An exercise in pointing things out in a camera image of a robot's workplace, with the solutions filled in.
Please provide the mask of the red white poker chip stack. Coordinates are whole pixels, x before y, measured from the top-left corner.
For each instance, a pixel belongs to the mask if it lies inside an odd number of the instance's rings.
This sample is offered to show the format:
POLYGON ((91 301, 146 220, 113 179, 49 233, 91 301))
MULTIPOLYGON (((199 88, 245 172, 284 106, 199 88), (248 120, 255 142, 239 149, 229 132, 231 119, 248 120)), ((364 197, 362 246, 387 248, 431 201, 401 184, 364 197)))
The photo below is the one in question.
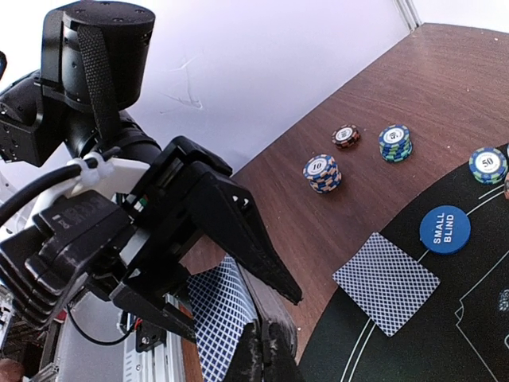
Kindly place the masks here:
POLYGON ((319 194, 331 193, 342 182, 342 173, 336 160, 329 154, 319 154, 309 159, 302 174, 310 187, 319 194))

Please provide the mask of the dark red poker chip stack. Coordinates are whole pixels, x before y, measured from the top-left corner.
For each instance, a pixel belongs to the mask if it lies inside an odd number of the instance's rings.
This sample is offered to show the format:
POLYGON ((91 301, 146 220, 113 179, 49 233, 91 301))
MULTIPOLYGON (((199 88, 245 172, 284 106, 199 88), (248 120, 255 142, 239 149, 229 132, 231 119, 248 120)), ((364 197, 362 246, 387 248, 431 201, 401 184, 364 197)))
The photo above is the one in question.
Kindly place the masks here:
POLYGON ((354 146, 360 140, 360 132, 356 125, 345 124, 332 133, 332 143, 338 149, 354 146))

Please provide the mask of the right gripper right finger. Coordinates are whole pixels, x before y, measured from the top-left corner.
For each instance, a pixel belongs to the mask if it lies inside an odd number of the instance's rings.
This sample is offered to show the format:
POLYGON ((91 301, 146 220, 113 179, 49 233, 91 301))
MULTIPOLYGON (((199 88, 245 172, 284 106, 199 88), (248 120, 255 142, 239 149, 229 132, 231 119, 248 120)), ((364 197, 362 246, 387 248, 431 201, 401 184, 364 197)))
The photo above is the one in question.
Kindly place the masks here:
POLYGON ((246 324, 225 381, 304 381, 291 351, 290 332, 281 322, 246 324))

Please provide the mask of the green poker chip stack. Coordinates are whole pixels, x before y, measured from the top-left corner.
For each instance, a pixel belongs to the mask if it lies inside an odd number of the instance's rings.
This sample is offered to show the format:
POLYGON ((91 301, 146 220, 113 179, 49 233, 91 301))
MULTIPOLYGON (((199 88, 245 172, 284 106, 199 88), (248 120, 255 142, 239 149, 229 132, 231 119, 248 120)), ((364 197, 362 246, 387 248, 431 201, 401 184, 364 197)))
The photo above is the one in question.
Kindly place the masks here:
POLYGON ((407 126, 395 124, 380 132, 379 152, 386 162, 402 162, 412 154, 412 151, 413 143, 407 126))

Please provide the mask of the blue green fifty chip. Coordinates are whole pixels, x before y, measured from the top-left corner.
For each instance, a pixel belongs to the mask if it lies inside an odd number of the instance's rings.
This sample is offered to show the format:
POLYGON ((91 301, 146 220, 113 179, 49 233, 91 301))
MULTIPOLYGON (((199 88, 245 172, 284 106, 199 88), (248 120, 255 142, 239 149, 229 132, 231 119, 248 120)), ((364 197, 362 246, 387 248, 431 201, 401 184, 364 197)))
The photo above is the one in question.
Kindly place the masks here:
POLYGON ((481 184, 495 185, 507 175, 508 163, 504 154, 494 147, 481 147, 469 157, 468 167, 473 177, 481 184))

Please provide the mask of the blue small blind button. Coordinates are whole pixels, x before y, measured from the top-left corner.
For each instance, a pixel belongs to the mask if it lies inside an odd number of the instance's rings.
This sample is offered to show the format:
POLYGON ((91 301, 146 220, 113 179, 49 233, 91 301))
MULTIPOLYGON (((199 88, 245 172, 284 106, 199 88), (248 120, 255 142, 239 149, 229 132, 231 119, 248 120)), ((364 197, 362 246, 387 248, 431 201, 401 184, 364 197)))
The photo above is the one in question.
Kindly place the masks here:
POLYGON ((470 219, 462 209, 441 205, 423 217, 419 235, 429 251, 438 255, 452 255, 468 243, 471 230, 470 219))

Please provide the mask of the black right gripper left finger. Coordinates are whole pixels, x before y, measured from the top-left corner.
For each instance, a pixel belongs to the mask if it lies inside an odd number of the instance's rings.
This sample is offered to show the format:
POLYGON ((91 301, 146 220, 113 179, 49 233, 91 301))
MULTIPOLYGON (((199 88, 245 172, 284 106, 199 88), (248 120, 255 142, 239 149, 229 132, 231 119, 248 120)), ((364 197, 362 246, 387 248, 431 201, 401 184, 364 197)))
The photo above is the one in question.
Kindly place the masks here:
POLYGON ((270 240, 251 192, 206 173, 190 193, 190 215, 206 236, 252 275, 297 305, 302 290, 270 240))

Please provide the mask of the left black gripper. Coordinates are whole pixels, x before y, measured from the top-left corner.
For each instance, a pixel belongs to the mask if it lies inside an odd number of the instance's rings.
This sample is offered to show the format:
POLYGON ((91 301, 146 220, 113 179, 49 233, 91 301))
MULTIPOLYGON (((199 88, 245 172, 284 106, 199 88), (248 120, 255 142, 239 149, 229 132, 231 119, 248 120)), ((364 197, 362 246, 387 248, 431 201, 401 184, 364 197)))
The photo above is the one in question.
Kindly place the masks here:
POLYGON ((231 167, 179 136, 151 163, 91 152, 16 192, 1 207, 8 222, 32 205, 24 228, 1 243, 1 280, 16 313, 44 329, 80 289, 161 329, 196 342, 193 320, 165 301, 169 271, 203 232, 190 193, 206 174, 231 167))

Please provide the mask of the grey card deck box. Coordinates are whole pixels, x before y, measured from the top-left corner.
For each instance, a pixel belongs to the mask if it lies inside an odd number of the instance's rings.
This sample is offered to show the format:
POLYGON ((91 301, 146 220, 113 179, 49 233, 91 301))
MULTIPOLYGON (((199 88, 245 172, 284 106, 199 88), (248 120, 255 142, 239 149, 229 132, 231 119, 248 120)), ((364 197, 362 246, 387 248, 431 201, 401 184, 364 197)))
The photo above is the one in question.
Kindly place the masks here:
POLYGON ((203 380, 221 381, 244 326, 258 317, 255 305, 229 255, 217 266, 191 275, 187 284, 203 380))

